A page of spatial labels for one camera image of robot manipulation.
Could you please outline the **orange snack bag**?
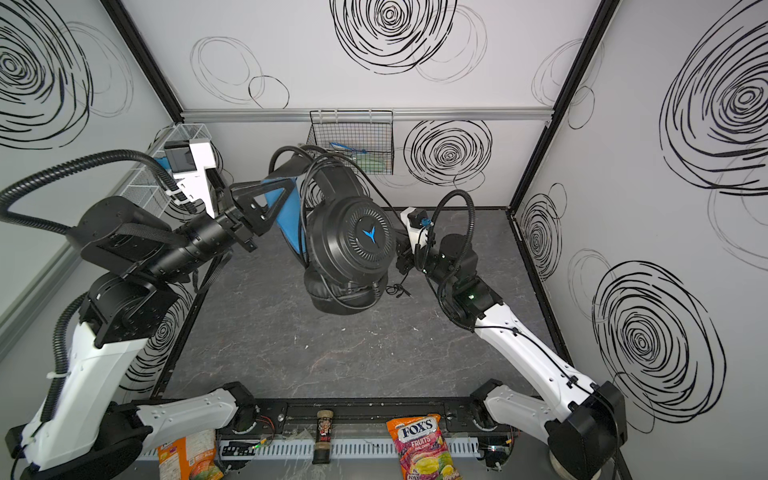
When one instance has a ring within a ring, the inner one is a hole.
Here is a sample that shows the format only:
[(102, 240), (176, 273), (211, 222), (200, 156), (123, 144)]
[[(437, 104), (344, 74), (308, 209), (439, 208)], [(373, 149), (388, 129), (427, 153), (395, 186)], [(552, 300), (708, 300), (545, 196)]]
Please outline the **orange snack bag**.
[(158, 449), (160, 480), (219, 480), (223, 471), (216, 465), (216, 432), (204, 430)]

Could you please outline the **black headphones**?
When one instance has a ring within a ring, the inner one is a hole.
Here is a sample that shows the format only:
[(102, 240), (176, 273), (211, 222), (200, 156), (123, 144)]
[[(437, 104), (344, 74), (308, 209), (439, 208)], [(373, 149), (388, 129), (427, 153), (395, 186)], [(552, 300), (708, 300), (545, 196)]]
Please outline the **black headphones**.
[(365, 173), (348, 157), (317, 146), (283, 146), (270, 178), (297, 184), (297, 251), (313, 306), (354, 315), (375, 306), (388, 283), (396, 232), (363, 187)]

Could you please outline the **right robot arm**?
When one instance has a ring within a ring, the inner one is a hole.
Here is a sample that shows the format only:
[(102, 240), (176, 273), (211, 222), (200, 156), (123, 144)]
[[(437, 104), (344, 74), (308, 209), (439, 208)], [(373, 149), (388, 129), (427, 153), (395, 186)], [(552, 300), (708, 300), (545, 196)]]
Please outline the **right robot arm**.
[(470, 195), (454, 190), (447, 200), (464, 199), (468, 225), (457, 246), (435, 248), (440, 210), (409, 207), (399, 215), (398, 259), (413, 261), (432, 288), (447, 318), (494, 347), (535, 389), (535, 396), (502, 383), (479, 392), (482, 411), (493, 423), (514, 427), (546, 444), (553, 468), (563, 479), (596, 479), (607, 464), (619, 464), (626, 443), (625, 397), (610, 381), (596, 383), (534, 335), (477, 273), (471, 249), (476, 211)]

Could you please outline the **Fox's fruits candy bag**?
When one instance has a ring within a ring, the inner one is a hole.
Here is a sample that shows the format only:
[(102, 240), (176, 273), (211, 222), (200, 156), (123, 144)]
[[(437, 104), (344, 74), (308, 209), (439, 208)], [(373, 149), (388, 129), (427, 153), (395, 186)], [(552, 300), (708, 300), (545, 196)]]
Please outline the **Fox's fruits candy bag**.
[(461, 479), (439, 426), (439, 414), (396, 418), (386, 423), (406, 480)]

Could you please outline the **clear acrylic wall shelf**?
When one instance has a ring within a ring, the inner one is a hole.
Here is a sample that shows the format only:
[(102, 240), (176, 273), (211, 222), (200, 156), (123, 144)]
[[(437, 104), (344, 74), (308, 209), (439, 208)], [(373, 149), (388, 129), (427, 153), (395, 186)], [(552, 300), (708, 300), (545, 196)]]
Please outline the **clear acrylic wall shelf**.
[[(193, 205), (203, 207), (210, 216), (215, 213), (216, 204), (208, 175), (216, 168), (211, 139), (205, 124), (180, 123), (162, 129), (147, 151), (174, 178)], [(173, 200), (142, 164), (131, 168), (117, 194), (155, 215), (173, 206)]]

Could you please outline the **small dark spice bottle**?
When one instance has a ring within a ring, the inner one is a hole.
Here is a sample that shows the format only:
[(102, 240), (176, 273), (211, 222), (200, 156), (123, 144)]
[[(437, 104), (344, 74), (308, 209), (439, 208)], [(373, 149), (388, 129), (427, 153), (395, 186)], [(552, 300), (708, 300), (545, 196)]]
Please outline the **small dark spice bottle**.
[(325, 465), (330, 463), (331, 442), (334, 412), (332, 410), (319, 410), (317, 412), (315, 443), (313, 448), (313, 465)]

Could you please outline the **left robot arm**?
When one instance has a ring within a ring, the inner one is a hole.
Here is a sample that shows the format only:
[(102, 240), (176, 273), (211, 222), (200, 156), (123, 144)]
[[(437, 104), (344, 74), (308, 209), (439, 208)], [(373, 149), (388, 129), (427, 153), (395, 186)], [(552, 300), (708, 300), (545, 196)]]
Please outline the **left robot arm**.
[(222, 267), (234, 245), (253, 250), (296, 198), (293, 178), (270, 175), (228, 188), (229, 205), (219, 216), (200, 214), (172, 228), (122, 196), (91, 207), (75, 226), (22, 215), (12, 206), (56, 181), (99, 166), (135, 161), (147, 166), (176, 201), (185, 194), (152, 157), (109, 150), (32, 174), (1, 193), (1, 219), (64, 235), (103, 274), (56, 322), (54, 370), (45, 401), (34, 418), (10, 429), (6, 442), (24, 469), (20, 479), (111, 479), (146, 450), (205, 430), (234, 427), (243, 433), (263, 421), (240, 383), (167, 404), (117, 404), (115, 393), (138, 354), (179, 302), (174, 289), (204, 264)]

